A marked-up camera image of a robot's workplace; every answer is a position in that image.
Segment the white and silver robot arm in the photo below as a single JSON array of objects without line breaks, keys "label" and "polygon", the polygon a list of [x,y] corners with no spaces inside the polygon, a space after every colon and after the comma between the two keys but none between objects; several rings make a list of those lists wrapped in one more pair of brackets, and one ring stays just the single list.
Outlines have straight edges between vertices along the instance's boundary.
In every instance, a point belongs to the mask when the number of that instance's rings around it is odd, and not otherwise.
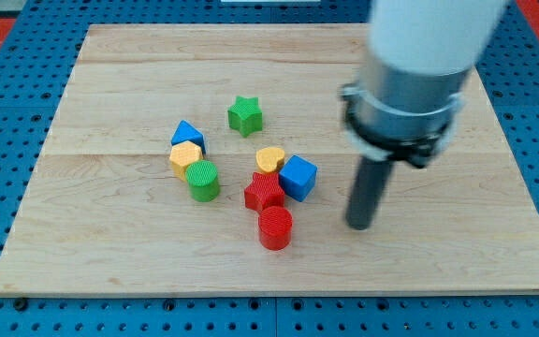
[{"label": "white and silver robot arm", "polygon": [[454,137],[462,86],[507,0],[375,0],[363,61],[342,87],[351,142],[424,168]]}]

